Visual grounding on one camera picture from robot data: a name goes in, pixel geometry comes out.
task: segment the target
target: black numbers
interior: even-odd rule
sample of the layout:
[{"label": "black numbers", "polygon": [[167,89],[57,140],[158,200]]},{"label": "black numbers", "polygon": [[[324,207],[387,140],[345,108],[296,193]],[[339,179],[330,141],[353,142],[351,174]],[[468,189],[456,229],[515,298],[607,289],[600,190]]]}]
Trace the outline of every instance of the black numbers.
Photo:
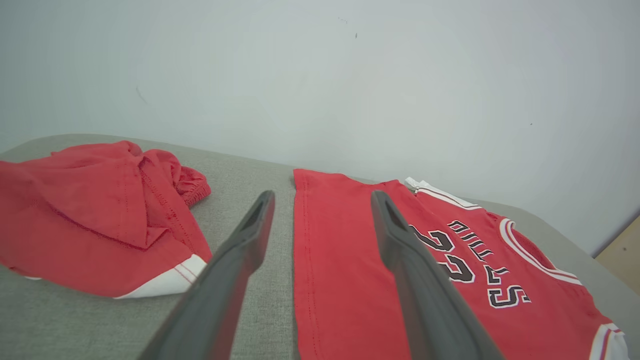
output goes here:
[{"label": "black numbers", "polygon": [[[420,241],[434,250],[451,252],[451,250],[455,249],[456,247],[447,233],[435,230],[428,232],[429,236],[426,236],[418,231],[415,226],[409,226],[413,229],[413,233],[415,233],[416,237],[418,237]],[[447,258],[447,262],[438,262],[438,264],[440,264],[442,270],[445,271],[451,281],[466,283],[475,281],[476,275],[473,273],[473,271],[471,271],[464,259],[461,259],[458,256],[452,254],[446,254],[445,257]]]},{"label": "black numbers", "polygon": [[489,289],[489,303],[496,309],[500,307],[511,307],[518,305],[519,302],[531,302],[524,289],[520,285],[511,285],[507,288],[508,297],[505,300],[498,300],[502,296],[502,289]]},{"label": "black numbers", "polygon": [[509,272],[507,268],[499,268],[493,269],[489,265],[485,265],[484,269],[486,270],[486,283],[487,285],[500,285],[502,284],[502,279],[499,275],[506,274]]},{"label": "black numbers", "polygon": [[458,256],[446,254],[448,262],[438,263],[449,274],[451,281],[470,283],[474,282],[476,275],[471,271],[467,263]]},{"label": "black numbers", "polygon": [[439,230],[430,231],[429,236],[423,235],[418,229],[413,225],[409,225],[413,229],[413,233],[422,241],[427,244],[432,249],[437,251],[450,252],[455,248],[451,239],[449,239],[449,235],[443,233]]}]

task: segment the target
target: white stripe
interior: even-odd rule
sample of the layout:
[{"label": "white stripe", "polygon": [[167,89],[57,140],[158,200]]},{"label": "white stripe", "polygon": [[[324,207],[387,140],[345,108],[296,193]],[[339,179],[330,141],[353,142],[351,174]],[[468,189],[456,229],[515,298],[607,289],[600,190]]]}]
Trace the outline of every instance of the white stripe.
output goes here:
[{"label": "white stripe", "polygon": [[422,180],[421,182],[417,182],[416,180],[414,180],[411,176],[407,177],[404,180],[404,185],[406,187],[408,187],[411,191],[415,192],[416,190],[418,190],[418,188],[420,188],[420,185],[422,184],[426,184],[427,182],[425,180]]},{"label": "white stripe", "polygon": [[500,235],[502,235],[502,239],[504,240],[504,242],[507,243],[507,245],[509,245],[518,255],[520,255],[523,259],[526,260],[526,262],[530,263],[531,265],[535,266],[536,268],[538,268],[540,271],[542,271],[543,273],[554,277],[558,280],[562,280],[562,281],[566,281],[566,282],[570,282],[572,284],[578,284],[578,285],[582,285],[582,283],[580,281],[578,281],[578,279],[573,278],[573,277],[568,277],[568,276],[564,276],[561,274],[556,274],[553,273],[551,271],[549,271],[549,269],[545,268],[544,266],[540,265],[540,263],[536,260],[534,261],[534,257],[531,256],[531,254],[529,254],[528,252],[526,252],[525,250],[521,249],[520,247],[518,247],[517,245],[514,244],[514,240],[512,241],[512,239],[509,237],[509,234],[507,233],[507,228],[509,223],[512,222],[511,220],[504,218],[502,219],[502,221],[500,222]]},{"label": "white stripe", "polygon": [[435,197],[436,199],[440,199],[442,201],[446,201],[449,204],[455,205],[459,208],[465,209],[465,210],[475,210],[475,209],[482,209],[482,206],[477,205],[477,204],[472,204],[469,201],[465,201],[462,200],[459,197],[455,197],[453,195],[451,195],[450,193],[444,192],[442,190],[439,190],[437,188],[434,188],[431,185],[428,185],[429,188],[419,188],[416,192],[421,192],[421,193],[425,193],[428,194],[430,196]]},{"label": "white stripe", "polygon": [[523,253],[528,255],[533,261],[537,262],[540,267],[543,267],[543,268],[547,269],[549,272],[553,272],[553,273],[556,273],[556,274],[567,275],[567,276],[570,276],[570,277],[574,277],[576,279],[578,278],[576,275],[573,275],[570,272],[562,271],[560,269],[550,269],[550,268],[547,268],[546,266],[542,265],[535,256],[533,256],[530,253],[528,253],[524,249],[524,247],[522,247],[522,245],[518,242],[518,240],[516,240],[516,237],[513,235],[513,231],[511,231],[513,229],[513,224],[514,224],[514,222],[512,220],[510,220],[509,221],[509,225],[507,225],[507,232],[509,234],[509,237],[511,238],[511,241],[513,241],[513,243],[515,243],[516,246],[519,247],[520,250],[522,250]]},{"label": "white stripe", "polygon": [[613,330],[613,331],[620,330],[620,328],[619,328],[619,327],[617,327],[617,326],[616,326],[616,324],[614,324],[614,323],[606,323],[606,324],[604,324],[604,325],[605,325],[606,327],[610,328],[610,329],[611,329],[611,330]]},{"label": "white stripe", "polygon": [[150,279],[132,292],[114,299],[184,293],[205,266],[207,263],[200,256],[193,254],[189,259]]},{"label": "white stripe", "polygon": [[604,354],[605,360],[629,360],[625,334],[624,332],[614,332],[616,330],[619,329],[613,323],[606,323],[598,328],[596,336],[593,338],[593,344],[591,344],[589,360],[600,360],[605,343],[607,344],[607,350]]},{"label": "white stripe", "polygon": [[591,352],[589,353],[589,360],[600,360],[600,354],[602,353],[602,345],[604,345],[604,336],[607,334],[609,328],[601,325],[596,331],[596,336],[593,338],[591,344]]}]

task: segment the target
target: red jersey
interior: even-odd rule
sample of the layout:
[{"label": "red jersey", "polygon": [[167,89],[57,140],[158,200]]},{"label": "red jersey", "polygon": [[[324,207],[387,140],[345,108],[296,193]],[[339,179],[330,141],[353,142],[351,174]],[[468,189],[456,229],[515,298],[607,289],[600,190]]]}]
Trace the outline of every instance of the red jersey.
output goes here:
[{"label": "red jersey", "polygon": [[302,360],[410,359],[394,277],[378,253],[374,190],[389,194],[507,359],[628,358],[623,333],[578,278],[558,270],[508,218],[426,183],[412,193],[398,181],[294,175]]}]

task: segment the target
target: wall mark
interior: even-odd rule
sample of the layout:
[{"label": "wall mark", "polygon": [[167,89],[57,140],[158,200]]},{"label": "wall mark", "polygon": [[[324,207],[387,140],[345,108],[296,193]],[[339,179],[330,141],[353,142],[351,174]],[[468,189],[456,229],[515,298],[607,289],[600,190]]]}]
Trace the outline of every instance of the wall mark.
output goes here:
[{"label": "wall mark", "polygon": [[144,96],[142,96],[142,93],[140,93],[140,89],[136,86],[136,92],[138,93],[138,96],[140,97],[140,99],[142,99],[142,101],[145,102],[145,104],[149,105],[149,103],[147,102],[147,100],[145,99]]}]

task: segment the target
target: gray fabric surface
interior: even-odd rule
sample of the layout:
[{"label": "gray fabric surface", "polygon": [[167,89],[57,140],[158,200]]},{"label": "gray fabric surface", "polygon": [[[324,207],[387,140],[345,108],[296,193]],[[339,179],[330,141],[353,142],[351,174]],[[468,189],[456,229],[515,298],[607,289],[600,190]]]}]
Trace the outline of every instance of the gray fabric surface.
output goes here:
[{"label": "gray fabric surface", "polygon": [[[50,136],[0,154],[0,160],[25,161],[73,145],[123,139],[102,135]],[[207,176],[212,195],[192,211],[213,251],[261,191],[276,192],[269,247],[262,267],[247,287],[232,359],[296,358],[293,168],[165,143],[128,140],[145,150],[170,151],[182,164]],[[636,345],[640,342],[640,297],[539,218],[511,206],[473,201],[514,220],[516,228],[555,265],[578,275],[601,312],[627,333],[630,358],[640,359]],[[5,268],[0,268],[0,288],[3,359],[134,359],[179,299],[179,295],[104,299],[47,281],[31,281]]]}]

